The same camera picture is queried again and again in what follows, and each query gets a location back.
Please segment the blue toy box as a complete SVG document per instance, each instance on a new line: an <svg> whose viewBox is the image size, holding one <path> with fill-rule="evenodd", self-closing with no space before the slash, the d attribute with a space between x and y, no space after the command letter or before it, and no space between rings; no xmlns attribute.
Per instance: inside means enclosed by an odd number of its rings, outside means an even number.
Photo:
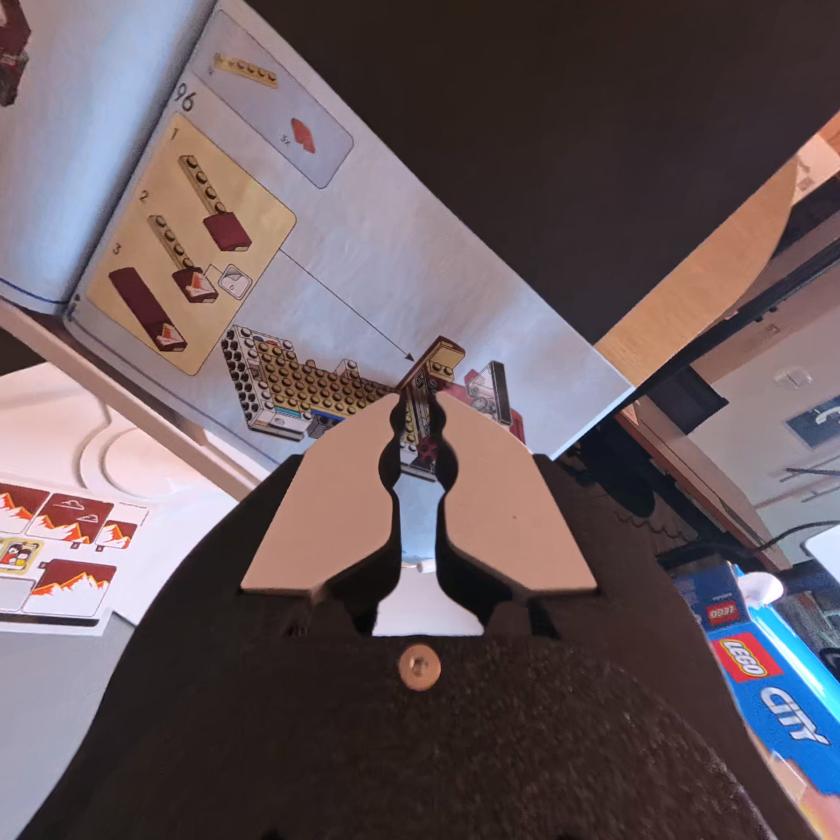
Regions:
<svg viewBox="0 0 840 840"><path fill-rule="evenodd" d="M668 572L706 635L748 730L819 838L839 838L839 688L774 604L749 609L717 556Z"/></svg>

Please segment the sticker sheet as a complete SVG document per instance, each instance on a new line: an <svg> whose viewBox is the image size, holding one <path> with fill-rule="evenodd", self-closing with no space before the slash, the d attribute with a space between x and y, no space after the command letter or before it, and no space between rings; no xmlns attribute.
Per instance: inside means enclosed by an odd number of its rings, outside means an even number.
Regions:
<svg viewBox="0 0 840 840"><path fill-rule="evenodd" d="M143 503L2 476L2 632L101 634L154 514Z"/></svg>

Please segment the white book stand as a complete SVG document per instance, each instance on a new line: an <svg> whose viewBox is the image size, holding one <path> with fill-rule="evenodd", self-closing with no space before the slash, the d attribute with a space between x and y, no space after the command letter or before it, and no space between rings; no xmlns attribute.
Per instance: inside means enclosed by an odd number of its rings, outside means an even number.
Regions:
<svg viewBox="0 0 840 840"><path fill-rule="evenodd" d="M269 474L96 359L59 320L6 301L2 472L142 505L239 502Z"/></svg>

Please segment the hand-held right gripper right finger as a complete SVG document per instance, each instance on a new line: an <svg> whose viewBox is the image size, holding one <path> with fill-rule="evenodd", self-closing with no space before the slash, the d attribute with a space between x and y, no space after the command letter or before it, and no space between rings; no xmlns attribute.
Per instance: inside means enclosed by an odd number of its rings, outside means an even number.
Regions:
<svg viewBox="0 0 840 840"><path fill-rule="evenodd" d="M527 603L597 583L527 446L449 393L436 397L436 575L456 603Z"/></svg>

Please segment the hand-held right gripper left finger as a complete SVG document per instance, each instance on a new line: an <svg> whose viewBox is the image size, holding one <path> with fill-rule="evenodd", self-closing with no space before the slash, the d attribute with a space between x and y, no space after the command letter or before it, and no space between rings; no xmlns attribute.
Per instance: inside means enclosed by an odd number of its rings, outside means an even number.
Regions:
<svg viewBox="0 0 840 840"><path fill-rule="evenodd" d="M394 426L404 403L392 393L344 419L303 455L240 583L243 592L313 600L353 568L395 546L401 568L401 474Z"/></svg>

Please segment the white page holder arm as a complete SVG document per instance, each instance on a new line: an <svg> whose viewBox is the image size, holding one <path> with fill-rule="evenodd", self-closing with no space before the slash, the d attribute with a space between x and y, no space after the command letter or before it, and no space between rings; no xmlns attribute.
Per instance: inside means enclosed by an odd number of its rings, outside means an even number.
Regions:
<svg viewBox="0 0 840 840"><path fill-rule="evenodd" d="M737 584L745 606L751 610L770 606L786 595L782 581L766 571L739 574Z"/></svg>

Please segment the background table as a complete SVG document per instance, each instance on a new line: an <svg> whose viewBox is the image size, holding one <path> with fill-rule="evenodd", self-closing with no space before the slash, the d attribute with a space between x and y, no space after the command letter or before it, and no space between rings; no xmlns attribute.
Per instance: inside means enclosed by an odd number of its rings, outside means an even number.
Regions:
<svg viewBox="0 0 840 840"><path fill-rule="evenodd" d="M611 443L633 470L703 539L723 538L768 571L792 562L771 539L755 506L710 458L647 397L611 417Z"/></svg>

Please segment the instruction booklet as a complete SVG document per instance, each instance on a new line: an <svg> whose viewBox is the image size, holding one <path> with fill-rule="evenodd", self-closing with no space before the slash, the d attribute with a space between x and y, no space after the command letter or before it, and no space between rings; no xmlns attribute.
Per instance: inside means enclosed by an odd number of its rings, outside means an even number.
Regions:
<svg viewBox="0 0 840 840"><path fill-rule="evenodd" d="M559 455L633 386L274 19L2 2L2 299L269 469L412 375Z"/></svg>

